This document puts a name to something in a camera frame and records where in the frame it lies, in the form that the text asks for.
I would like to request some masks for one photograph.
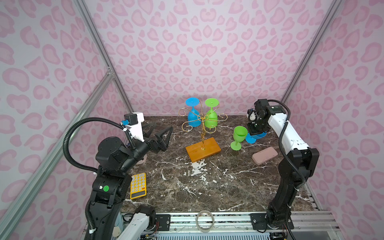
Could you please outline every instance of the black cable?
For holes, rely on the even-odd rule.
[[[131,145],[131,148],[135,149],[136,148],[136,145],[135,145],[135,142],[133,141],[132,137],[131,137],[131,134],[129,133],[129,131],[124,131],[125,132],[125,135],[127,136],[128,138],[128,142],[129,144]]]
[[[267,229],[267,226],[268,226],[268,223],[267,223],[267,221],[265,219],[265,229],[264,229],[264,231],[259,231],[258,229],[256,229],[256,231],[258,231],[259,233],[265,233],[266,229]]]
[[[296,240],[296,238],[293,236],[291,228],[289,227],[289,222],[288,222],[288,215],[289,215],[289,208],[287,208],[287,211],[285,212],[285,223],[286,223],[286,228],[289,232],[289,235],[291,236],[292,240]]]
[[[289,108],[283,102],[280,102],[279,100],[275,100],[275,99],[268,99],[268,102],[275,102],[275,103],[282,105],[285,108],[285,110],[287,111],[287,119],[286,120],[289,120],[289,118],[291,117],[291,110],[289,110]]]
[[[93,221],[92,215],[91,215],[91,199],[88,200],[87,205],[85,206],[85,218],[87,219],[89,229],[95,229],[96,225],[95,222]],[[89,240],[94,240],[95,239],[95,232],[89,234]]]
[[[94,168],[94,167],[89,167],[89,166],[86,166],[86,165],[82,165],[81,163],[78,163],[77,161],[75,161],[71,154],[70,154],[70,151],[69,151],[69,144],[70,144],[70,139],[73,135],[73,133],[75,132],[75,130],[77,128],[79,128],[81,125],[83,125],[84,123],[87,123],[87,122],[105,122],[105,123],[108,123],[108,124],[111,124],[115,127],[118,127],[120,128],[121,130],[123,130],[125,127],[123,125],[120,125],[118,123],[115,123],[114,121],[111,121],[109,119],[105,119],[105,118],[84,118],[78,122],[76,122],[75,124],[73,124],[69,130],[67,131],[67,133],[65,134],[64,136],[64,140],[63,140],[63,154],[65,156],[65,158],[67,159],[67,161],[74,165],[75,167],[77,168],[80,168],[80,169],[83,169],[83,170],[89,170],[89,171],[93,171],[93,172],[96,172],[97,174],[100,174],[98,172],[98,169],[97,168]],[[132,146],[134,146],[132,143],[132,137],[129,133],[129,131],[125,131],[125,134],[129,140],[129,142],[131,143]],[[95,226],[95,223],[93,222],[93,218],[92,218],[92,214],[91,214],[91,211],[90,211],[90,207],[91,207],[91,200],[89,199],[88,202],[87,202],[87,205],[85,207],[85,217],[87,219],[87,222],[88,222],[88,225],[89,225],[89,229],[92,230],[92,229],[95,229],[96,226]],[[95,239],[95,232],[93,233],[90,233],[89,234],[89,240],[94,240]]]
[[[288,164],[291,166],[291,168],[300,176],[301,178],[301,183],[297,186],[297,189],[299,189],[301,186],[303,186],[306,182],[305,180],[305,177],[304,175],[299,171],[299,169],[293,164],[293,162],[288,158],[287,154],[285,153],[285,149],[284,149],[284,146],[283,146],[283,135],[284,135],[284,132],[285,132],[285,129],[288,127],[288,120],[289,118],[291,117],[291,111],[290,109],[284,104],[282,103],[281,101],[279,100],[274,100],[274,99],[270,99],[268,100],[268,102],[275,102],[275,103],[278,103],[280,105],[282,105],[285,110],[287,111],[287,118],[286,118],[286,121],[284,123],[284,126],[283,126],[283,129],[281,130],[280,132],[280,135],[279,135],[279,140],[278,140],[278,143],[279,143],[279,149],[280,149],[280,152],[281,154],[283,155],[284,159],[288,162]],[[288,206],[289,208],[287,208],[287,212],[285,214],[285,222],[286,222],[286,227],[287,227],[287,230],[288,232],[290,233],[290,236],[292,238],[292,240],[296,240],[295,237],[293,236],[292,234],[292,231],[288,225],[288,215],[289,215],[289,210],[290,210],[290,207],[291,206]]]
[[[133,214],[127,213],[127,214],[124,214],[124,216],[122,217],[122,220],[123,220],[125,223],[130,223],[131,220],[132,220],[132,218],[131,218],[129,221],[125,220],[125,216],[126,216],[126,215],[131,215],[131,216],[133,216]]]
[[[76,122],[75,124],[73,124],[69,130],[67,131],[67,133],[65,134],[64,136],[64,140],[63,140],[63,154],[65,156],[65,158],[67,159],[67,161],[74,165],[75,167],[77,168],[80,168],[80,169],[83,169],[83,170],[88,170],[88,171],[93,171],[93,172],[97,172],[97,169],[94,168],[94,167],[89,167],[89,166],[85,166],[85,165],[82,165],[81,163],[78,163],[77,161],[75,161],[71,154],[70,154],[70,151],[69,151],[69,144],[70,144],[70,139],[72,137],[72,134],[75,132],[75,130],[80,127],[81,125],[83,125],[84,123],[87,123],[87,122],[105,122],[105,123],[108,123],[108,124],[111,124],[115,127],[118,127],[120,129],[124,129],[125,127],[123,125],[120,125],[118,123],[115,123],[109,119],[105,119],[105,118],[84,118],[78,122]]]
[[[254,109],[252,109],[252,111],[248,114],[248,121],[250,121],[250,122],[254,122],[254,121],[251,121],[251,119],[250,119],[250,117],[251,117],[251,115],[252,115],[252,113],[255,113],[255,120],[254,121],[256,121],[257,120],[257,115],[256,115],[256,111],[254,110]]]
[[[301,178],[301,183],[298,185],[297,189],[299,189],[301,186],[303,186],[306,182],[305,180],[305,177],[304,175],[299,171],[299,169],[293,164],[293,162],[291,162],[291,160],[288,158],[287,154],[285,153],[285,149],[284,149],[284,146],[283,146],[283,135],[284,135],[284,132],[285,132],[285,129],[288,127],[288,120],[289,118],[291,117],[291,111],[290,109],[284,104],[282,103],[281,101],[279,100],[275,100],[275,99],[269,99],[268,102],[275,102],[275,103],[278,103],[280,105],[282,105],[285,110],[287,111],[287,118],[286,118],[286,122],[284,123],[284,126],[283,126],[283,129],[281,130],[280,132],[280,135],[279,135],[279,149],[280,149],[280,152],[281,154],[283,155],[284,159],[288,162],[288,164],[291,166],[291,168],[300,176]]]

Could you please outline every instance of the tape roll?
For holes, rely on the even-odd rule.
[[[212,218],[212,225],[209,228],[202,228],[202,227],[199,226],[197,220],[198,220],[199,216],[202,215],[202,214],[208,214]],[[196,226],[197,226],[197,229],[200,230],[200,232],[207,233],[207,232],[209,232],[210,230],[212,230],[214,228],[214,225],[215,225],[215,218],[214,218],[213,214],[210,211],[202,210],[201,212],[199,212],[197,214],[197,216],[196,216]]]

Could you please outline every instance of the yellow calculator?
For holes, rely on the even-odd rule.
[[[132,176],[131,199],[147,195],[147,176],[140,173]]]

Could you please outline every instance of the marble table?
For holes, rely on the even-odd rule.
[[[146,162],[136,165],[131,174],[147,174],[147,195],[124,201],[122,212],[133,212],[140,204],[155,206],[157,212],[208,211],[264,211],[277,191],[280,175],[277,166],[282,159],[278,137],[270,131],[255,144],[242,142],[240,151],[230,147],[233,129],[246,126],[246,116],[228,116],[220,122],[214,137],[221,152],[192,164],[186,146],[201,141],[201,128],[183,132],[186,117],[145,117],[147,123],[156,122],[157,129],[173,126],[173,134],[166,152],[148,153]],[[257,166],[252,154],[273,147],[279,155]],[[302,188],[293,203],[294,211],[311,211],[312,205]]]

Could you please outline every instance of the pink pencil case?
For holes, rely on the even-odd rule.
[[[252,155],[252,160],[257,164],[260,165],[263,162],[266,162],[274,157],[277,156],[277,152],[273,147],[268,147],[264,150],[261,150],[260,152],[257,152]]]

